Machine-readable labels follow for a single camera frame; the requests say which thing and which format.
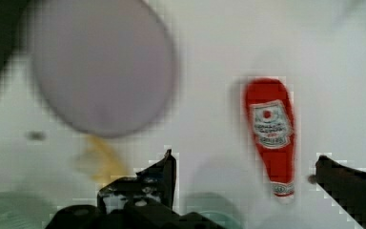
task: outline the green object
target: green object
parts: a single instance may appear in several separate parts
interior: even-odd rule
[[[10,200],[0,199],[0,229],[38,229],[39,226],[10,204]]]
[[[203,211],[199,214],[207,219],[212,220],[216,224],[223,226],[226,229],[242,229],[239,222],[224,213],[217,211]]]

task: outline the white surface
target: white surface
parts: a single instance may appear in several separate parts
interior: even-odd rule
[[[282,204],[290,204],[294,202],[294,195],[290,195],[288,197],[280,197],[277,198],[278,202],[282,203]]]
[[[366,168],[366,1],[339,16],[351,2],[151,1],[178,44],[181,82],[166,119],[113,141],[131,172],[172,146],[179,213],[192,193],[215,192],[234,205],[244,228],[360,228],[307,182],[321,153]],[[21,187],[60,206],[94,204],[95,185],[69,164],[84,147],[80,134],[46,112],[21,59],[13,59],[0,89],[0,190]],[[239,110],[241,83],[258,74],[285,76],[294,91],[296,193],[289,205],[264,184]],[[30,144],[28,130],[48,139]]]

